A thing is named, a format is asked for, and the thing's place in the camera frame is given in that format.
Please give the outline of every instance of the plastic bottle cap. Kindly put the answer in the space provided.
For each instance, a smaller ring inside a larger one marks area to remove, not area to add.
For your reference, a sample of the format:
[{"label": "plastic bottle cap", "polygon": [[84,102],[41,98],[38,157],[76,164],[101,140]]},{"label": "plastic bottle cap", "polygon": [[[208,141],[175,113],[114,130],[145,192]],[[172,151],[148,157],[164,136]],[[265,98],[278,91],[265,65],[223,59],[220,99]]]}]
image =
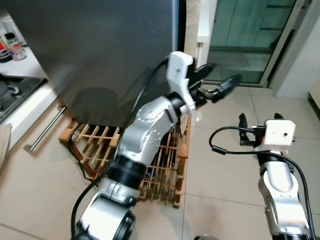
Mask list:
[{"label": "plastic bottle cap", "polygon": [[12,33],[12,32],[8,32],[8,33],[6,33],[5,35],[5,38],[6,39],[14,39],[16,36]]}]

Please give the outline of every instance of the kitchen counter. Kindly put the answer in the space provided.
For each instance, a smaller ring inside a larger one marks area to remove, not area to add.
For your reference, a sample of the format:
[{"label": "kitchen counter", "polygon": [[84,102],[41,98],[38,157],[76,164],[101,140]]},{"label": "kitchen counter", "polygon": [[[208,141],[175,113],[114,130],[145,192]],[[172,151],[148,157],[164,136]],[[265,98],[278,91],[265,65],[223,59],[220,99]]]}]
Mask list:
[{"label": "kitchen counter", "polygon": [[[31,49],[26,47],[25,51],[27,57],[23,60],[0,63],[0,73],[8,76],[48,79]],[[52,85],[47,82],[3,122],[3,124],[12,125],[9,149],[17,143],[57,97]]]}]

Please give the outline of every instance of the white wall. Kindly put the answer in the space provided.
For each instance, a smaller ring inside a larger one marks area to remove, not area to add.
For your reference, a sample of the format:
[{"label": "white wall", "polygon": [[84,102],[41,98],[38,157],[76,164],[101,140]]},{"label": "white wall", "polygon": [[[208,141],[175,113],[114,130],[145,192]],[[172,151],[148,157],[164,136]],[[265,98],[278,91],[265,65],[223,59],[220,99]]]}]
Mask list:
[{"label": "white wall", "polygon": [[320,0],[313,0],[271,83],[276,97],[307,99],[320,79]]}]

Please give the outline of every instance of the stovetop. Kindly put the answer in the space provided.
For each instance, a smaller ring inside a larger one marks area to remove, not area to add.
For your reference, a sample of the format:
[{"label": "stovetop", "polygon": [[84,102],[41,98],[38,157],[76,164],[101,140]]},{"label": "stovetop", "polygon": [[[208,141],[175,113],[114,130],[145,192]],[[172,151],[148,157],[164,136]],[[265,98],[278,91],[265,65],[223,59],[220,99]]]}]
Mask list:
[{"label": "stovetop", "polygon": [[0,74],[0,124],[47,80]]}]

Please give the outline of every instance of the black cable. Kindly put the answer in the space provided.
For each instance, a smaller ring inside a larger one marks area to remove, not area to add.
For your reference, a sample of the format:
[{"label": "black cable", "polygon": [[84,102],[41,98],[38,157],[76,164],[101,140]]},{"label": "black cable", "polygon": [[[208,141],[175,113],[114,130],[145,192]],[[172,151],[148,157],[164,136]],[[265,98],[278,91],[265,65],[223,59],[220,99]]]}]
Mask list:
[{"label": "black cable", "polygon": [[[114,156],[113,156],[113,161],[116,159],[116,156],[118,155],[118,151],[119,151],[119,147],[121,145],[121,140],[122,140],[122,136],[125,132],[125,129],[128,127],[129,125],[129,122],[131,120],[131,118],[133,117],[135,111],[136,111],[136,108],[137,108],[137,105],[139,103],[139,100],[141,98],[141,96],[143,95],[143,93],[145,92],[146,88],[148,87],[148,85],[150,84],[151,80],[154,78],[154,76],[156,75],[156,73],[158,72],[158,70],[165,64],[168,63],[168,59],[166,58],[165,60],[163,60],[162,62],[160,62],[156,67],[155,69],[152,71],[152,73],[150,74],[148,80],[146,81],[144,87],[140,90],[138,96],[136,97],[135,99],[135,102],[134,104],[132,105],[132,108],[131,108],[131,111],[129,113],[129,115],[127,116],[125,122],[124,122],[124,125],[122,127],[122,129],[120,130],[119,132],[119,139],[118,139],[118,143],[117,143],[117,146],[115,148],[115,152],[114,152]],[[78,210],[78,207],[82,201],[82,199],[85,197],[85,195],[90,191],[90,189],[92,189],[92,187],[97,184],[105,175],[107,175],[110,171],[110,168],[107,167],[107,169],[102,172],[94,181],[92,181],[90,183],[89,186],[87,186],[85,188],[85,190],[80,194],[80,196],[78,197],[78,199],[76,200],[74,206],[73,206],[73,209],[72,209],[72,214],[71,214],[71,239],[75,239],[75,233],[76,233],[76,214],[77,214],[77,210]]]},{"label": "black cable", "polygon": [[307,180],[305,178],[305,175],[302,171],[302,169],[299,167],[299,165],[293,161],[292,159],[281,155],[281,154],[277,154],[274,152],[269,152],[269,151],[228,151],[226,149],[223,149],[221,147],[217,147],[214,146],[212,144],[212,139],[213,137],[220,131],[226,130],[226,129],[235,129],[235,130],[243,130],[246,132],[253,132],[254,129],[253,128],[242,128],[242,127],[236,127],[236,126],[226,126],[226,127],[221,127],[219,129],[217,129],[216,131],[214,131],[210,138],[209,138],[209,145],[212,148],[212,150],[214,151],[214,149],[216,148],[218,150],[219,153],[221,154],[232,154],[232,155],[253,155],[253,154],[262,154],[262,155],[269,155],[272,157],[276,157],[276,158],[281,158],[283,160],[286,160],[287,162],[291,163],[298,171],[301,180],[302,180],[302,185],[303,185],[303,190],[304,190],[304,200],[305,200],[305,206],[306,206],[306,213],[307,213],[307,218],[308,218],[308,224],[309,224],[309,228],[310,228],[310,233],[311,233],[311,237],[312,239],[316,240],[316,233],[315,233],[315,228],[314,228],[314,222],[312,219],[312,213],[311,213],[311,207],[310,207],[310,201],[309,201],[309,192],[308,192],[308,186],[307,186]]},{"label": "black cable", "polygon": [[78,162],[78,164],[79,164],[79,167],[80,167],[80,170],[81,170],[81,172],[82,172],[83,178],[86,179],[86,180],[88,180],[88,181],[90,181],[90,182],[92,182],[92,179],[90,179],[89,177],[86,176],[85,170],[84,170],[84,168],[83,168],[83,166],[82,166],[82,164],[81,164],[80,159],[79,159],[79,158],[71,151],[71,149],[70,149],[70,144],[71,144],[71,142],[72,142],[72,136],[75,134],[75,132],[78,130],[79,127],[80,127],[80,125],[78,125],[78,126],[72,131],[71,136],[70,136],[70,138],[69,138],[69,140],[68,140],[67,148],[68,148],[69,152],[72,154],[72,156],[74,156],[74,158],[77,160],[77,162]]},{"label": "black cable", "polygon": [[224,127],[221,127],[217,130],[215,130],[211,136],[209,137],[209,145],[210,147],[212,148],[214,145],[212,144],[212,139],[214,138],[214,136],[223,131],[223,130],[227,130],[227,129],[233,129],[233,130],[239,130],[239,131],[246,131],[246,132],[249,132],[249,133],[252,133],[253,132],[253,129],[252,128],[243,128],[243,127],[238,127],[238,126],[224,126]]}]

